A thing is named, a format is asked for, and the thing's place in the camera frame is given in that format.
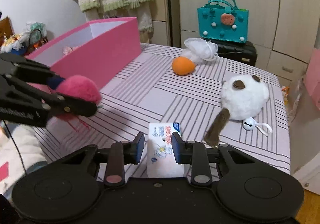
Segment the white plush toy brown ears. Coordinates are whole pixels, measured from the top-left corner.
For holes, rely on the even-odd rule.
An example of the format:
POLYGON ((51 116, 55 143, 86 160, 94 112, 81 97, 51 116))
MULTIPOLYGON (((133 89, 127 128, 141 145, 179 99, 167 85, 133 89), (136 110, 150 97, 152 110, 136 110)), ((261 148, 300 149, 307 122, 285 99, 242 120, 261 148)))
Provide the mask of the white plush toy brown ears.
POLYGON ((229 120, 254 118, 269 100, 267 85, 257 75, 242 74, 222 82, 221 111, 216 115, 204 141, 211 147, 219 143, 219 135, 229 120))

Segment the pink paper bag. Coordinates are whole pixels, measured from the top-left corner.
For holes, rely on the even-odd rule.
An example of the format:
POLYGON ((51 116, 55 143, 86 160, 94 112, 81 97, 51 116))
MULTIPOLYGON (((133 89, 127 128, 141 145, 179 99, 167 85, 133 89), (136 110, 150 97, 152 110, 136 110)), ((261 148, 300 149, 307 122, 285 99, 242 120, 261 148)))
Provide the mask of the pink paper bag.
POLYGON ((313 49, 304 78, 305 88, 312 101, 319 109, 320 99, 320 50, 313 49))

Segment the floral pink fabric scrunchie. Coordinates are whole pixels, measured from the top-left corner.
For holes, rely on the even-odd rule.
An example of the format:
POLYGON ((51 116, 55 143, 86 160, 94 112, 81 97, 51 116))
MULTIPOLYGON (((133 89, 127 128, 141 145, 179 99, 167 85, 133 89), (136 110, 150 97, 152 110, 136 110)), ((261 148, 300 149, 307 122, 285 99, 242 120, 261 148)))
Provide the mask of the floral pink fabric scrunchie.
POLYGON ((78 46, 75 46, 75 47, 65 46, 65 47, 63 47, 63 50, 62 50, 63 55, 67 56, 67 55, 71 54, 71 52, 75 51, 78 48, 79 48, 78 46))

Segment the magenta fluffy pom ball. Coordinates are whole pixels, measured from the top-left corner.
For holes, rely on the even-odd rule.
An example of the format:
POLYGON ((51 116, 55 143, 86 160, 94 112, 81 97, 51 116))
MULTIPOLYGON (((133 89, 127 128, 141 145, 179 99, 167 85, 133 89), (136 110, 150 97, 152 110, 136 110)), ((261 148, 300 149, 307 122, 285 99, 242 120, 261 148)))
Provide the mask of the magenta fluffy pom ball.
MULTIPOLYGON (((97 105, 97 109, 101 101, 101 94, 95 82, 82 75, 70 76, 65 81, 63 81, 57 87, 57 89, 52 89, 52 90, 55 91, 56 93, 61 93, 61 94, 69 95, 71 97, 80 98, 85 101, 94 102, 97 105)), ((56 117, 67 122, 67 121, 71 121, 72 119, 78 116, 60 115, 56 117)))

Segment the white mesh bath pouf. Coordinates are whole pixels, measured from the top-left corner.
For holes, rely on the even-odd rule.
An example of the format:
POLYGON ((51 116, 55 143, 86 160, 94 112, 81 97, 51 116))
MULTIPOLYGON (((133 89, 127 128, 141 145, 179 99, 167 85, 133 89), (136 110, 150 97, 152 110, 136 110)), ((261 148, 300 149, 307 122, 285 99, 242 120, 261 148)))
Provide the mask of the white mesh bath pouf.
POLYGON ((181 56, 193 61, 195 65, 213 62, 218 57, 218 45, 204 39, 188 38, 184 45, 181 56))

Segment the black suitcase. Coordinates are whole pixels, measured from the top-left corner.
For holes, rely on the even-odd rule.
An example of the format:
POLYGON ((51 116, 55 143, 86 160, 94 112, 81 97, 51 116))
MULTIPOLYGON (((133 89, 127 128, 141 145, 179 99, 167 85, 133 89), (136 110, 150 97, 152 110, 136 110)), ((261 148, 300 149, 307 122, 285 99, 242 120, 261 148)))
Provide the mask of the black suitcase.
POLYGON ((209 40, 209 39, 206 39, 206 41, 217 44, 218 46, 217 54, 220 57, 238 61, 253 67, 256 64, 257 51, 253 46, 253 44, 249 41, 247 41, 246 43, 229 42, 229 41, 221 41, 221 40, 209 40))

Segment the blue wet wipes pack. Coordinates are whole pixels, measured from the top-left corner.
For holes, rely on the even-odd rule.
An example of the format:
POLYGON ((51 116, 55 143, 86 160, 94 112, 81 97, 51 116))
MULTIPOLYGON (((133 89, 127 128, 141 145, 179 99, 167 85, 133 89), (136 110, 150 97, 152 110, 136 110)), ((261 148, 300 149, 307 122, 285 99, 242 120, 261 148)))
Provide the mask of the blue wet wipes pack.
POLYGON ((184 165, 177 164, 171 134, 181 135, 179 123, 150 123, 147 141, 146 169, 148 178, 183 177, 184 165))

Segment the brown wooden cabinet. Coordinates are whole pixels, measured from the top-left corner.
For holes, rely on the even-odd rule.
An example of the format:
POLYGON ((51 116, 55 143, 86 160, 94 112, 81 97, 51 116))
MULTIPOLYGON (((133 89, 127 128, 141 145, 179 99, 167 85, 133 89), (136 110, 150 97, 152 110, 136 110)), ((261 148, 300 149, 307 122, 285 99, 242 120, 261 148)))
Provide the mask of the brown wooden cabinet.
POLYGON ((4 38, 10 37, 12 34, 10 19, 6 17, 0 21, 0 46, 3 44, 4 38))

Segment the beige wardrobe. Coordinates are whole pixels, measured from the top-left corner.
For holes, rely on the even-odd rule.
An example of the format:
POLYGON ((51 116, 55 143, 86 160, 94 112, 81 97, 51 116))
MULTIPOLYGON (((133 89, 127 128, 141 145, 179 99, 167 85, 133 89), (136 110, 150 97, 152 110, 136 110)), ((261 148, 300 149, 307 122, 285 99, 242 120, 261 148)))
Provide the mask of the beige wardrobe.
MULTIPOLYGON (((197 9, 208 0, 171 0, 179 6, 178 46, 199 35, 197 9)), ((319 0, 236 0, 249 11, 248 40, 257 50, 257 67, 283 81, 301 77, 319 35, 319 0)))

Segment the orange soft ball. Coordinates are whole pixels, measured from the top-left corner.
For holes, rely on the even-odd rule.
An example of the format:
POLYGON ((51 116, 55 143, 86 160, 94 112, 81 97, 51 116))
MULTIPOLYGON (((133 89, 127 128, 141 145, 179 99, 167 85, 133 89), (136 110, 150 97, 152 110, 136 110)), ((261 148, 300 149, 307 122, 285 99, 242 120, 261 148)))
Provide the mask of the orange soft ball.
POLYGON ((172 70, 176 75, 184 76, 193 73, 195 70, 195 63, 190 59, 179 56, 172 61, 172 70))

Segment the teal felt handbag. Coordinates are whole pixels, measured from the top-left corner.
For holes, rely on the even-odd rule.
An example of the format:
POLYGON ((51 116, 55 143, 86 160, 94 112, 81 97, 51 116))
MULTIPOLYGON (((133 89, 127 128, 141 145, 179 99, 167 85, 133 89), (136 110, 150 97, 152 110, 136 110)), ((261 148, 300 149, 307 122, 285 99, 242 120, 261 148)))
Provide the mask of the teal felt handbag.
POLYGON ((249 10, 235 0, 209 0, 197 9, 200 36, 208 40, 246 43, 249 10))

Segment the pink cardboard box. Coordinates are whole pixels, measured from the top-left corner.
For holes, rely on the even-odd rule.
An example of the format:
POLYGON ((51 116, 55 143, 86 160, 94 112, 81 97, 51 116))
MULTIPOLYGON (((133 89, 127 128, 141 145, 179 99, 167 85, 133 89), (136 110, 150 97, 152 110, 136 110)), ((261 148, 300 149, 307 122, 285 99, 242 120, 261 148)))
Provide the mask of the pink cardboard box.
POLYGON ((28 58, 49 66, 63 78, 82 75, 103 88, 141 53, 135 17, 89 21, 49 41, 28 58), (64 56, 63 47, 79 48, 64 56))

